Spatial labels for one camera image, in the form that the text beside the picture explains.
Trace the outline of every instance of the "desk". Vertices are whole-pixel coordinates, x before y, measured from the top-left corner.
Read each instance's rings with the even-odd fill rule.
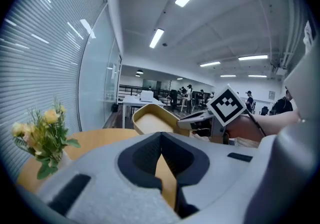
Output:
[[[65,152],[70,159],[76,160],[85,153],[102,147],[107,144],[127,140],[138,136],[139,134],[134,129],[99,129],[77,132],[72,135],[81,145],[80,148],[66,146]],[[37,172],[41,167],[41,163],[30,158],[22,167],[18,176],[17,184],[23,186],[26,190],[35,193],[41,184],[45,181],[37,179]],[[155,176],[162,180],[162,196],[167,203],[174,208],[176,202],[177,181],[171,173],[163,156],[161,155],[156,165]]]
[[[163,104],[161,101],[152,98],[152,102],[148,101],[141,101],[139,98],[136,98],[134,95],[127,95],[124,97],[123,101],[123,107],[122,107],[122,128],[125,128],[126,123],[126,107],[127,106],[145,106],[148,104],[156,104],[160,107],[164,107],[165,104]]]

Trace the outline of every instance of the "round table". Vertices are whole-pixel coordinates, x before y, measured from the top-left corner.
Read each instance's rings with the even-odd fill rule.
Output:
[[[127,140],[139,134],[134,129],[99,129],[74,133],[71,138],[77,139],[81,147],[66,146],[65,152],[71,160],[76,160],[85,153],[95,148]],[[38,180],[37,173],[41,163],[30,158],[22,167],[18,176],[17,184],[23,186],[26,190],[36,193],[40,185],[46,180]],[[176,202],[177,181],[171,173],[166,161],[161,155],[155,170],[155,176],[162,180],[162,196],[167,203],[174,209]]]

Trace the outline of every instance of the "white table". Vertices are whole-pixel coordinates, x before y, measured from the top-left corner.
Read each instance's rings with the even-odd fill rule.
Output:
[[[180,112],[182,112],[182,111],[184,110],[184,106],[185,106],[185,104],[186,104],[186,100],[187,100],[187,99],[188,99],[187,97],[178,98],[178,100],[182,101]]]
[[[126,122],[126,108],[127,106],[145,106],[148,104],[156,104],[160,107],[164,107],[165,104],[163,104],[161,101],[153,98],[152,102],[149,101],[141,101],[139,98],[136,98],[134,95],[127,95],[124,97],[123,101],[123,107],[122,107],[122,128],[125,128],[125,122]]]

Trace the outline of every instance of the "ceiling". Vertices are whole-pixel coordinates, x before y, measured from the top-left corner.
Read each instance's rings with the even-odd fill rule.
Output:
[[[135,66],[122,65],[121,76],[134,77],[137,73],[138,68]],[[143,68],[143,74],[140,75],[142,79],[153,80],[153,81],[165,81],[165,80],[177,80],[179,78],[176,75],[154,71]]]
[[[119,0],[124,59],[148,59],[206,77],[275,77],[271,63],[277,66],[284,52],[303,43],[301,0],[190,0],[184,7],[175,1]],[[164,34],[152,49],[157,28]],[[268,59],[238,60],[260,54]],[[199,67],[213,61],[221,64]]]

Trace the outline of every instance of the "flower vase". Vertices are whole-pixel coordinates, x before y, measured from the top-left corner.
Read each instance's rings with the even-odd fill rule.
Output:
[[[58,170],[62,169],[63,167],[71,164],[72,160],[70,159],[70,157],[68,156],[68,154],[62,150],[62,155],[61,155],[61,159],[57,165]]]

